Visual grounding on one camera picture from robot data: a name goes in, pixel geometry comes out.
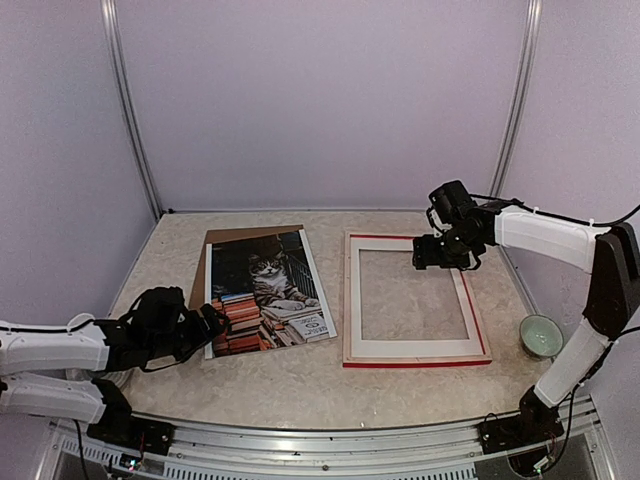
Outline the brown backing board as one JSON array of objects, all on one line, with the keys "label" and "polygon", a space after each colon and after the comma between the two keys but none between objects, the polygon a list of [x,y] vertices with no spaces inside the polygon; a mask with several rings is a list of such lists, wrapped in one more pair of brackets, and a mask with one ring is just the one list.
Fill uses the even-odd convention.
[{"label": "brown backing board", "polygon": [[302,224],[280,225],[280,226],[263,226],[249,228],[232,228],[208,230],[204,236],[203,245],[200,250],[200,257],[197,263],[197,269],[189,298],[189,307],[195,309],[204,303],[208,303],[205,299],[205,277],[206,277],[206,246],[209,244],[228,243],[235,241],[253,240],[260,237],[266,237],[276,234],[284,234],[300,231],[304,228]]}]

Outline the cat photo print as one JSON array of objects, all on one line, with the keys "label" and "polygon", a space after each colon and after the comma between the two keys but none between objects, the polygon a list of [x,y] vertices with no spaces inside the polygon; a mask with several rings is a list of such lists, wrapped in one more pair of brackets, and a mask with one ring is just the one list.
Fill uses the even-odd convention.
[{"label": "cat photo print", "polygon": [[205,299],[230,331],[204,358],[289,348],[337,336],[308,237],[300,231],[206,246]]}]

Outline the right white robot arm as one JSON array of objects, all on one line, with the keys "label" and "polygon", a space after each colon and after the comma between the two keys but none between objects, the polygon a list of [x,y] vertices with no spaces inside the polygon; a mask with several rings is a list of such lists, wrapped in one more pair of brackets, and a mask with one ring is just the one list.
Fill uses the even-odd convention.
[{"label": "right white robot arm", "polygon": [[557,426],[558,407],[601,368],[626,335],[639,309],[639,241],[626,217],[580,220],[546,212],[523,201],[473,194],[459,180],[428,195],[428,234],[413,241],[413,265],[476,270],[490,247],[558,265],[564,279],[552,287],[575,287],[564,328],[568,339],[550,367],[523,395],[511,433],[523,444]]}]

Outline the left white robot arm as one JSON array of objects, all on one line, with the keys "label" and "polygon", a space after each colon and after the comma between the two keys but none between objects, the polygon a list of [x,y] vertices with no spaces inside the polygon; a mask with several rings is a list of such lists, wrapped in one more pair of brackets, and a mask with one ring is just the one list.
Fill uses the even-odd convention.
[{"label": "left white robot arm", "polygon": [[79,314],[67,325],[1,325],[1,411],[99,425],[115,442],[133,443],[140,424],[107,373],[172,358],[186,362],[228,332],[230,321],[210,304],[190,310],[179,287],[140,294],[117,319]]}]

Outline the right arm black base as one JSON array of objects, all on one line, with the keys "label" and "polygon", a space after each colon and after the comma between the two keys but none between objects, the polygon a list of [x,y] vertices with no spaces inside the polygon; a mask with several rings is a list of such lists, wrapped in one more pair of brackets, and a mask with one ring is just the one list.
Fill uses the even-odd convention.
[{"label": "right arm black base", "polygon": [[521,415],[491,417],[481,421],[476,428],[485,455],[545,442],[565,433],[560,421],[526,425]]}]

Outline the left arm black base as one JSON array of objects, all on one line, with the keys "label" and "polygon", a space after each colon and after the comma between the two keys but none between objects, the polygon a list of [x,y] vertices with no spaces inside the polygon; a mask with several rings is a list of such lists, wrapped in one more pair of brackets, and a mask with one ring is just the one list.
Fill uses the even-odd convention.
[{"label": "left arm black base", "polygon": [[157,420],[128,417],[124,420],[102,419],[90,424],[87,435],[90,438],[136,450],[141,454],[152,453],[166,456],[172,444],[175,426]]}]

